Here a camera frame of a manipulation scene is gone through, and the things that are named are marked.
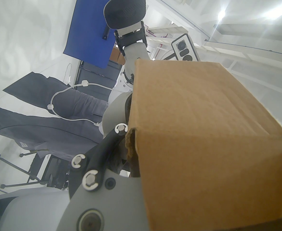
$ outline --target person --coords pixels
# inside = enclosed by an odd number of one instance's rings
[[[56,78],[46,78],[31,72],[4,91],[36,107],[47,109],[52,96],[68,88]],[[89,119],[101,122],[108,103],[101,99],[69,89],[55,96],[54,111],[66,119]],[[103,135],[93,123],[67,121],[57,117],[28,116],[0,108],[0,135],[9,137],[26,150],[38,151],[40,157],[52,154],[71,161],[99,144]]]

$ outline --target floor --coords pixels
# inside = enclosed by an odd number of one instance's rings
[[[74,83],[79,60],[64,55],[63,50],[75,3],[76,0],[0,0],[1,108],[25,115],[51,116],[46,110],[24,103],[2,90],[31,71]],[[34,155],[19,157],[26,152],[13,140],[0,136],[1,156],[28,170]],[[24,183],[27,179],[26,174],[0,161],[0,185]],[[10,192],[19,188],[4,190]]]

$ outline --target brown cardboard box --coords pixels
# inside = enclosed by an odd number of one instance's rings
[[[120,51],[118,48],[114,47],[112,49],[112,53],[110,55],[110,60],[111,61],[114,61],[114,62],[117,62],[118,61],[118,58],[119,58],[119,55],[120,55]]]
[[[126,147],[151,230],[282,218],[282,127],[226,69],[138,59],[133,88]]]
[[[121,64],[121,65],[125,65],[125,58],[122,54],[119,55],[119,58],[118,58],[118,64]]]

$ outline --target ceiling light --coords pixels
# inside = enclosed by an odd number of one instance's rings
[[[225,17],[225,10],[222,10],[218,14],[218,20],[221,21]]]
[[[265,17],[269,19],[277,19],[282,16],[282,4],[264,14]]]

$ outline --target blue board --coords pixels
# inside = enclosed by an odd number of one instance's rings
[[[102,39],[106,21],[103,9],[109,0],[77,0],[64,54],[106,68],[115,42],[114,30]]]

